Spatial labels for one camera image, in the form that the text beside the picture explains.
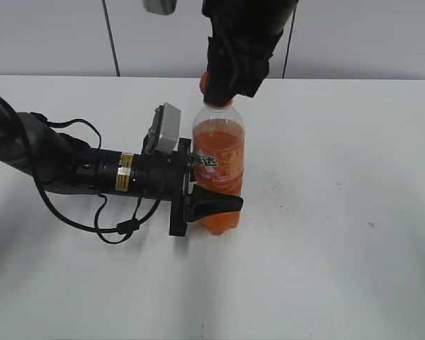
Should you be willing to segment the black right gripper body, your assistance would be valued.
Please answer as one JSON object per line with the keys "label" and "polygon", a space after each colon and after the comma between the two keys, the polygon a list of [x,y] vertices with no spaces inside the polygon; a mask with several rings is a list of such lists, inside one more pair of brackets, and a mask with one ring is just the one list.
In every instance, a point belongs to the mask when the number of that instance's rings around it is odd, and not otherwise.
{"label": "black right gripper body", "polygon": [[208,38],[208,87],[203,100],[226,103],[235,96],[252,98],[269,73],[273,38]]}

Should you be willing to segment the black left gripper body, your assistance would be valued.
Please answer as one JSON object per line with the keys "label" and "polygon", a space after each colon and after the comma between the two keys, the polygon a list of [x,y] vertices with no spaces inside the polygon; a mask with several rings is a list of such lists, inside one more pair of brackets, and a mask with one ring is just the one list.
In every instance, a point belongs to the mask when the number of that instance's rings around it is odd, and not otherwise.
{"label": "black left gripper body", "polygon": [[188,195],[190,174],[192,167],[191,140],[180,138],[178,149],[172,153],[171,171],[174,179],[171,185],[171,209],[169,235],[174,237],[184,237],[187,230],[185,221],[185,198]]}

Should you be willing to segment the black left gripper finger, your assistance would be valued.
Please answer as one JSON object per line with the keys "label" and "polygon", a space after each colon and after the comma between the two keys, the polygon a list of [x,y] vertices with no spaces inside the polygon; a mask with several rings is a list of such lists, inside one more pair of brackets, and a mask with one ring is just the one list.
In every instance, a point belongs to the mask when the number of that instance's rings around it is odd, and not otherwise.
{"label": "black left gripper finger", "polygon": [[243,203],[239,196],[216,193],[194,185],[191,192],[191,222],[221,213],[239,212]]}

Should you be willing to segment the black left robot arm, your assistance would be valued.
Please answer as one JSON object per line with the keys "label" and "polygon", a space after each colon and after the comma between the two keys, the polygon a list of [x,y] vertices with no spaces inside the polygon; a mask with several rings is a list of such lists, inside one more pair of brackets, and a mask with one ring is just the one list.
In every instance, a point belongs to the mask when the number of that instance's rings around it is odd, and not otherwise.
{"label": "black left robot arm", "polygon": [[0,162],[31,176],[44,202],[61,195],[130,196],[171,204],[169,233],[182,237],[204,217],[242,209],[239,195],[195,183],[191,141],[179,135],[181,112],[169,103],[155,110],[140,154],[92,147],[63,133],[66,123],[16,112],[0,97]]}

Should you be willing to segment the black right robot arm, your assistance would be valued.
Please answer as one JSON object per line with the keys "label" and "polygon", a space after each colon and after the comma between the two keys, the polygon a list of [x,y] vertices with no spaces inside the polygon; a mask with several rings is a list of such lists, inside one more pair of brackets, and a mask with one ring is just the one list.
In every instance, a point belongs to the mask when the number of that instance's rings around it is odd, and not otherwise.
{"label": "black right robot arm", "polygon": [[283,29],[296,1],[204,1],[210,19],[203,99],[223,106],[236,95],[255,96],[269,74]]}

